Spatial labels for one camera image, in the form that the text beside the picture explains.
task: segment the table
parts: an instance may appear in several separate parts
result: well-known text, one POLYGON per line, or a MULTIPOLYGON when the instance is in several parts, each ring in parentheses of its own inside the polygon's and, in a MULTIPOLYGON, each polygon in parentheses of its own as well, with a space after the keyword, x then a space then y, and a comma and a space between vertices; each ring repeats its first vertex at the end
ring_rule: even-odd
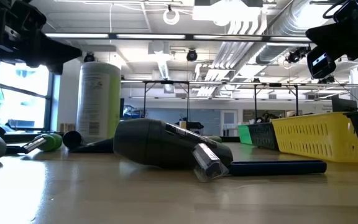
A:
MULTIPOLYGON (((237 161, 307 159, 227 145, 237 161)), ((358 164, 205 184, 113 154, 35 150, 0 158, 0 223, 358 223, 358 164)))

